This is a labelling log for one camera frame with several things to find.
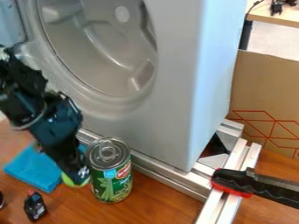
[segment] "metal can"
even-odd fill
[[[103,137],[87,149],[94,196],[106,203],[117,203],[132,189],[130,148],[120,139]]]

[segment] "wooden surface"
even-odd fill
[[[31,141],[26,133],[13,132],[7,123],[0,123],[0,166],[11,160]],[[266,175],[299,181],[299,164],[295,160],[263,150],[256,171]],[[30,223],[23,204],[27,184],[0,171],[0,190],[6,207],[0,211],[1,224]],[[72,189],[60,185],[54,193],[42,193],[49,213],[39,223],[194,223],[203,204],[166,185],[134,172],[134,188],[122,203],[101,204],[89,187]],[[299,210],[273,201],[252,197],[244,199],[235,224],[299,223]]]
[[[31,142],[28,134],[12,132],[0,124],[0,167]],[[60,185],[52,194],[42,193],[49,213],[38,223],[118,224],[193,223],[203,204],[138,172],[132,193],[122,203],[106,205],[91,194],[89,186],[72,189]],[[7,206],[0,211],[0,224],[30,223],[23,210],[30,187],[0,171],[0,191]]]
[[[257,0],[248,0],[247,11]],[[286,25],[299,28],[299,6],[290,7],[289,5],[283,6],[281,15],[276,14],[273,17],[270,15],[271,0],[256,5],[248,15],[247,20],[261,21],[275,25]]]

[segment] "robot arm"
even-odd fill
[[[85,158],[78,150],[82,114],[62,93],[46,92],[40,71],[18,60],[11,48],[0,46],[0,110],[15,130],[28,130],[42,150],[75,185],[89,179]]]

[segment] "blue cloth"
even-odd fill
[[[85,149],[85,146],[80,147],[81,151]],[[45,193],[51,193],[61,182],[60,168],[45,153],[37,153],[32,145],[6,164],[3,170]]]

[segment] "metal extrusion frame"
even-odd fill
[[[170,186],[194,199],[205,202],[196,223],[232,223],[239,209],[241,197],[230,195],[211,186],[211,176],[215,169],[223,167],[233,170],[254,168],[261,152],[261,146],[253,143],[247,146],[247,141],[241,138],[244,125],[225,120],[216,134],[230,151],[230,155],[200,158],[191,171],[181,171],[169,164],[132,150],[133,168],[167,186]],[[90,144],[102,136],[81,129],[78,138],[83,144]]]

